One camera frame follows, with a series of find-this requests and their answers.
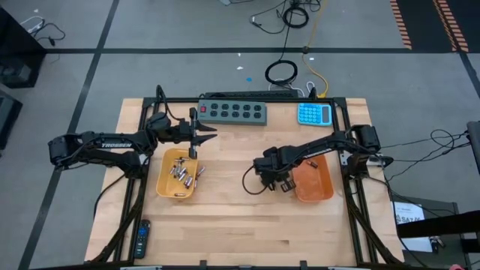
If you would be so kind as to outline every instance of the black floor stripe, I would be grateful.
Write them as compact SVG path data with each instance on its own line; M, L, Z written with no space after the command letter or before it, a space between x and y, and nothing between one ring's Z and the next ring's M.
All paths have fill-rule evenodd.
M104 48L104 49L47 49L52 54L194 54L194 53L282 53L281 47L237 47L237 48ZM302 53L302 48L286 48L286 53ZM310 53L445 53L444 49L416 49L407 48L310 48Z
M99 49L102 49L105 46L110 27L112 26L113 17L115 16L115 12L118 6L119 0L113 0L112 6L108 13L108 17L106 18L105 26L103 27L103 31L100 36L100 40L98 41L97 51L100 51ZM89 94L90 85L92 84L95 71L97 70L98 62L100 61L100 56L101 54L99 52L96 52L93 59L91 60L90 68L88 69L85 82L83 83L82 91L80 92L79 99L76 102L75 110L73 111L72 119L70 120L70 124L68 126L68 133L75 132L75 130L77 129L80 115L82 113L83 107L85 106L87 95ZM58 171L54 171L52 173L48 187L46 188L45 196L43 197L43 201L40 206L40 211L37 215L37 220L34 223L34 226L30 232L30 237L27 241L27 245L25 247L25 250L23 251L22 259L20 260L20 264L18 267L19 270L28 269L30 266L30 262L32 261L35 248L37 247L37 243L40 239L42 229L44 228L50 206L52 205L53 197L59 184L61 174L62 173Z
M477 95L480 98L480 80L477 76L475 68L472 66L472 62L468 59L468 55L465 52L460 52L460 58L462 59L463 66L465 67L468 77L472 81L473 88L477 91Z

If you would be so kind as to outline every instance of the remote control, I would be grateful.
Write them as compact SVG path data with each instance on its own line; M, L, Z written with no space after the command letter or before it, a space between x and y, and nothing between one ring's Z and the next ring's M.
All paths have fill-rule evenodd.
M138 233L136 234L135 254L133 255L135 259L143 259L143 257L145 256L149 232L150 221L141 220L140 226L138 228Z
M267 125L267 107L256 101L200 100L198 119L212 124Z
M300 103L298 105L298 123L329 126L332 124L332 108L326 104Z

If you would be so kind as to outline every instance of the yellow bin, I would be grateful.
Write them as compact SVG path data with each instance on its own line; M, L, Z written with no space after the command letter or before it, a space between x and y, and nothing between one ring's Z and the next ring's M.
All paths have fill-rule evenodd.
M173 165L177 165L175 159L189 158L187 149L171 148L165 151L162 161L162 169L157 181L157 193L162 197L170 197L176 199L184 199L194 192L194 185L197 178L198 160L186 160L181 165L183 168L187 168L187 175L179 181L179 178L173 178L173 174L170 174L170 170ZM192 185L190 188L184 186L185 180L188 176L193 177ZM175 194L185 194L184 196L175 196Z

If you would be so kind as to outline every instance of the white cable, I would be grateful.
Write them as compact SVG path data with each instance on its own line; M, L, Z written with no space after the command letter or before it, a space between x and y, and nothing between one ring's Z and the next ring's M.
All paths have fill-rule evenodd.
M278 81L281 81L281 80L285 80L285 79L274 79L275 82L278 82ZM270 88L272 87L272 83L270 83L270 85L268 85L268 90L270 91ZM300 88L296 88L296 87L293 87L292 84L288 83L287 84L289 87L288 89L292 89L292 90L296 90L296 91L299 91L301 92L301 96L303 98L305 98L305 93L303 92L303 90L301 90Z
M307 82L307 90L308 90L308 94L310 94L310 92L312 92L312 88L308 88L308 85L311 84L312 85L312 88L315 87L315 83L314 82Z
M33 31L38 30L38 29L40 29L40 28L43 26L43 24L44 24L44 18L43 18L42 16L31 16L30 18L28 18L28 19L26 19L26 20L24 20L23 22L20 23L20 25L23 25L24 23L27 23L27 22L29 22L30 20L35 19L35 18L40 19L40 22L39 22L36 26L34 26L34 27L32 27L32 28L30 28L30 29L27 30L27 32L30 33L30 34L31 34Z
M21 22L20 25L22 25L22 24L24 24L24 23L27 23L29 20L34 19L34 18L38 18L38 19L40 19L40 20L43 20L43 19L44 19L44 18L41 17L41 16L31 16L30 18L28 18L28 19L24 20L23 22Z

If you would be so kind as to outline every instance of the black cabinet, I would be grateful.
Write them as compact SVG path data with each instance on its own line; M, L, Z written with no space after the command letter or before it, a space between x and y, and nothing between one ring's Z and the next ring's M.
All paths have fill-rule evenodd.
M47 51L0 7L0 83L33 87Z
M21 109L22 104L18 100L0 93L0 156Z

